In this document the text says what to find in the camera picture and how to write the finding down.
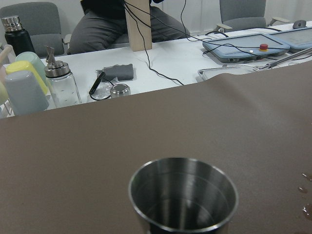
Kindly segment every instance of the wooden board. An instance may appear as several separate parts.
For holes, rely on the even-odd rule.
[[[127,0],[128,4],[125,3],[125,6],[128,6],[132,13],[126,10],[126,19],[127,19],[127,27],[128,27],[128,35],[129,35],[129,43],[130,47],[133,51],[141,51],[145,48],[147,50],[152,48],[152,33],[151,28],[144,25],[140,22],[135,16],[137,16],[141,21],[146,23],[147,25],[151,25],[151,17],[146,14],[150,13],[150,5],[148,0]],[[131,5],[136,6],[137,8],[145,11],[142,12]]]

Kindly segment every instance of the cup rim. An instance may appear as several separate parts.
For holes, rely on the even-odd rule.
[[[193,229],[193,230],[190,230],[190,229],[185,229],[185,230],[181,230],[181,229],[177,229],[177,228],[171,228],[171,227],[167,227],[161,223],[158,223],[158,222],[155,222],[154,220],[152,220],[151,218],[149,218],[147,215],[145,215],[140,209],[139,207],[135,204],[133,198],[132,198],[132,193],[131,193],[131,185],[132,185],[132,182],[134,181],[134,178],[136,177],[136,175],[146,166],[148,166],[149,164],[152,164],[152,163],[155,163],[157,161],[162,161],[162,160],[167,160],[167,159],[185,159],[185,160],[189,160],[189,161],[194,161],[194,162],[198,162],[198,163],[203,163],[203,164],[206,164],[208,166],[211,166],[213,169],[217,170],[219,173],[221,173],[228,181],[229,183],[231,184],[233,190],[234,190],[234,193],[235,193],[235,204],[234,204],[234,207],[233,209],[231,210],[231,212],[227,215],[227,217],[225,219],[223,219],[222,221],[212,225],[212,226],[209,226],[209,227],[206,227],[206,228],[201,228],[201,229]],[[238,208],[238,200],[239,200],[239,196],[238,196],[238,191],[237,191],[237,188],[235,186],[235,184],[232,182],[232,180],[222,171],[220,170],[219,168],[217,168],[216,166],[213,166],[209,163],[206,163],[206,162],[203,162],[203,161],[200,161],[198,159],[195,159],[195,158],[188,158],[188,157],[165,157],[165,158],[160,158],[160,159],[155,159],[155,160],[151,160],[147,163],[144,163],[139,169],[137,169],[135,171],[135,173],[131,176],[131,179],[130,179],[130,182],[129,182],[129,185],[128,185],[128,196],[129,196],[129,199],[131,201],[131,204],[132,206],[134,207],[135,211],[143,218],[145,219],[147,222],[149,223],[152,223],[154,224],[155,226],[165,230],[165,231],[168,231],[168,232],[178,232],[178,233],[186,233],[186,234],[200,234],[200,233],[205,233],[205,232],[211,232],[211,231],[214,231],[214,230],[217,230],[218,228],[220,227],[223,227],[225,224],[227,224],[233,217],[233,215],[235,214],[237,208]]]

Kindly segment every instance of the gray office chair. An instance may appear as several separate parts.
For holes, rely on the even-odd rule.
[[[266,0],[219,0],[222,23],[217,23],[215,31],[224,32],[247,28],[271,26],[276,21],[290,22],[287,19],[273,17],[270,23],[264,18]]]
[[[51,2],[26,2],[0,9],[0,17],[17,15],[22,26],[29,32],[36,54],[47,57],[45,46],[55,49],[55,55],[64,55],[64,41],[61,36],[59,11]]]

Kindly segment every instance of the black water bottle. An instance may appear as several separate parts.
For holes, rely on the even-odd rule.
[[[1,20],[5,29],[4,37],[13,46],[15,55],[26,51],[35,52],[29,33],[22,27],[18,16],[8,16]]]

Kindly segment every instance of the brown table surface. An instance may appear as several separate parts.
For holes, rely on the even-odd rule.
[[[0,132],[1,234],[140,234],[128,183],[163,157],[233,180],[230,234],[312,233],[312,62],[1,119]]]

